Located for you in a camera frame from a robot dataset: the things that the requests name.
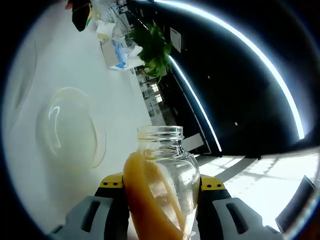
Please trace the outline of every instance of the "bottle opening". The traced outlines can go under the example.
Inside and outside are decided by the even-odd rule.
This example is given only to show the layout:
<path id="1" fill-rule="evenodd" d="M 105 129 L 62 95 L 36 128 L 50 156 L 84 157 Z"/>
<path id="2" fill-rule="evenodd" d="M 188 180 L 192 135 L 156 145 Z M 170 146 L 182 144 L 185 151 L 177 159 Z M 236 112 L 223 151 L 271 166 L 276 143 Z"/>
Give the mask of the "bottle opening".
<path id="1" fill-rule="evenodd" d="M 182 140 L 182 126 L 142 126 L 139 128 L 138 139 L 148 141 Z"/>

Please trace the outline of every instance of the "table surface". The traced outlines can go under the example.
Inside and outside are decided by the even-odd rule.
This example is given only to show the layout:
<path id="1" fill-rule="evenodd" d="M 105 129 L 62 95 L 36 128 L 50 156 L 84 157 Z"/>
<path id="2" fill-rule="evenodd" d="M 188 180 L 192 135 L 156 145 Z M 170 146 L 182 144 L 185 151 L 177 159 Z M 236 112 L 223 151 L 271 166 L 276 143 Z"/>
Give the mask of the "table surface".
<path id="1" fill-rule="evenodd" d="M 94 19 L 78 32 L 72 12 L 64 7 L 65 2 L 52 5 L 30 30 L 21 49 L 31 43 L 35 50 L 29 51 L 30 58 L 13 65 L 3 105 L 2 138 L 11 180 L 27 212 L 45 233 L 64 223 L 66 213 L 94 194 L 104 177 L 122 172 L 128 155 L 138 146 L 137 128 L 151 125 L 136 74 L 108 69 Z M 19 83 L 12 73 L 30 68 L 33 60 L 32 84 L 21 106 L 14 108 Z M 97 168 L 69 172 L 50 165 L 37 145 L 40 108 L 64 87 L 86 94 L 92 119 L 103 122 L 107 149 Z"/>

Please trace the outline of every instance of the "green leaves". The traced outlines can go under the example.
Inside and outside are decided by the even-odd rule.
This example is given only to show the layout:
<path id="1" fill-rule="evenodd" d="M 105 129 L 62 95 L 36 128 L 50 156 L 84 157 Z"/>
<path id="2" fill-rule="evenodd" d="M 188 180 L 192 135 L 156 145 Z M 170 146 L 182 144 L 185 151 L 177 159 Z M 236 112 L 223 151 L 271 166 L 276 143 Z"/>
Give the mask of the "green leaves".
<path id="1" fill-rule="evenodd" d="M 172 44 L 166 42 L 159 26 L 149 24 L 147 28 L 134 28 L 129 36 L 143 48 L 139 57 L 149 68 L 146 74 L 151 77 L 159 77 L 160 82 L 164 72 L 171 70 L 168 55 L 171 53 Z"/>

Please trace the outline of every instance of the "glass bottle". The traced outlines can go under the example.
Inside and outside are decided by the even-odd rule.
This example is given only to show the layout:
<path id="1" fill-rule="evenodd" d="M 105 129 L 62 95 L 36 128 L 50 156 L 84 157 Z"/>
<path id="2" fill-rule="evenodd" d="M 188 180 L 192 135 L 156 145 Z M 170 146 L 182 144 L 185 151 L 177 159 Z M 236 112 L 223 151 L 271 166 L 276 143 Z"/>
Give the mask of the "glass bottle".
<path id="1" fill-rule="evenodd" d="M 123 182 L 139 240 L 187 240 L 195 219 L 200 172 L 183 149 L 183 127 L 144 126 L 126 160 Z"/>

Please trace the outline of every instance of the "bottle neck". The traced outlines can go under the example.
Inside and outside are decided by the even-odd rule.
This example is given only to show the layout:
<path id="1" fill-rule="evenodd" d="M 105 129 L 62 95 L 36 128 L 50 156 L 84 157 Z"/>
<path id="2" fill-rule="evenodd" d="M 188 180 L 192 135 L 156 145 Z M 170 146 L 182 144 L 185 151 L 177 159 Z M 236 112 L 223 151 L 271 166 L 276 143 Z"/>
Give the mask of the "bottle neck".
<path id="1" fill-rule="evenodd" d="M 139 150 L 149 159 L 174 158 L 184 154 L 181 126 L 144 126 L 138 133 Z"/>

